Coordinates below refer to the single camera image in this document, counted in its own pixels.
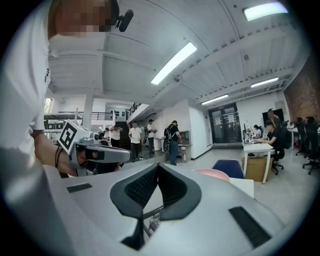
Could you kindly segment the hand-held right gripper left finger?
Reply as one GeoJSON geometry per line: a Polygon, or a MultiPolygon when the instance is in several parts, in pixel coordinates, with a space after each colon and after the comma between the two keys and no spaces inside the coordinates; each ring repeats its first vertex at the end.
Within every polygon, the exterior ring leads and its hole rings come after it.
{"type": "Polygon", "coordinates": [[[126,217],[136,220],[134,232],[121,242],[140,250],[144,241],[143,209],[158,185],[158,165],[152,164],[140,172],[115,183],[110,190],[110,199],[118,211],[126,217]]]}

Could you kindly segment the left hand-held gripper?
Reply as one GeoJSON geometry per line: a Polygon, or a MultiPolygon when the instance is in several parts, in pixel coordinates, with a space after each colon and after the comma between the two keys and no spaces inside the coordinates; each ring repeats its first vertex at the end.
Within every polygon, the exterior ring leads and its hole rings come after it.
{"type": "Polygon", "coordinates": [[[68,154],[70,165],[75,168],[77,175],[81,170],[85,170],[87,175],[111,173],[116,171],[118,164],[131,158],[130,150],[104,145],[97,133],[70,119],[65,122],[58,142],[68,154]],[[85,167],[78,165],[78,150],[85,150],[85,167]]]}

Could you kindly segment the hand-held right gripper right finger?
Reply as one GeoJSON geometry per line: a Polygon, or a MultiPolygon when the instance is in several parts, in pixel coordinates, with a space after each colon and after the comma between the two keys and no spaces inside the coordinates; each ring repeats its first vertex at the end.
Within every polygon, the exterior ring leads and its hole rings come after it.
{"type": "Polygon", "coordinates": [[[162,163],[158,164],[157,177],[163,202],[160,221],[182,220],[200,203],[202,191],[194,180],[162,163]]]}

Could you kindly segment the person's left hand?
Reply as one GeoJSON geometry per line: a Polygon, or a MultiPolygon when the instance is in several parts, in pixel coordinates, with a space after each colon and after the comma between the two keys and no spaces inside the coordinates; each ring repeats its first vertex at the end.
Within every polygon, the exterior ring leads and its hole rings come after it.
{"type": "Polygon", "coordinates": [[[86,151],[83,149],[76,152],[77,163],[81,168],[84,168],[87,165],[86,151]]]}

